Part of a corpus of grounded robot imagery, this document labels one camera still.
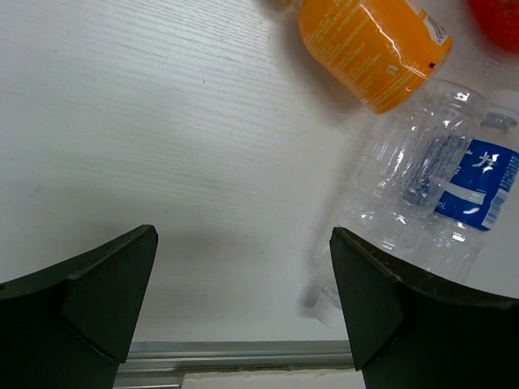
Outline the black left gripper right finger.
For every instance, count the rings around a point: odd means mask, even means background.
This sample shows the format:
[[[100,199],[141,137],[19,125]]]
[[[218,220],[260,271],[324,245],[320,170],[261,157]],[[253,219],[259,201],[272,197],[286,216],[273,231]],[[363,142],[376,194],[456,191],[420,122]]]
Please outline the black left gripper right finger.
[[[366,387],[517,387],[517,299],[446,280],[342,227],[329,245]]]

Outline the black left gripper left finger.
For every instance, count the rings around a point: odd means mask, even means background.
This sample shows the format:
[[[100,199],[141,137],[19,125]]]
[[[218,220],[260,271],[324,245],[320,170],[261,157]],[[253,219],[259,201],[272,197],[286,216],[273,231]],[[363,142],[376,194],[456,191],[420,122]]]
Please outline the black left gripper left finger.
[[[125,363],[157,252],[141,225],[1,285],[3,388],[111,388]]]

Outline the clear blue label water bottle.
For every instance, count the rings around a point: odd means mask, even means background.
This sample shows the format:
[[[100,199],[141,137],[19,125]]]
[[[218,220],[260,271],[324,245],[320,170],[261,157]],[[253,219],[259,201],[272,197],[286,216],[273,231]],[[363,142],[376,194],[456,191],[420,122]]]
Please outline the clear blue label water bottle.
[[[328,228],[464,282],[517,175],[517,92],[433,80],[373,125]]]

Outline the large orange juice bottle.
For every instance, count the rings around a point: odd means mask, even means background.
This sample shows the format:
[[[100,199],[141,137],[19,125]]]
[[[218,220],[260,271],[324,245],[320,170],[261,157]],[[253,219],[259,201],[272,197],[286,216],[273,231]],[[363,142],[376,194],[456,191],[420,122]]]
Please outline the large orange juice bottle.
[[[413,1],[269,1],[294,17],[310,57],[372,113],[406,102],[447,59],[453,40]]]

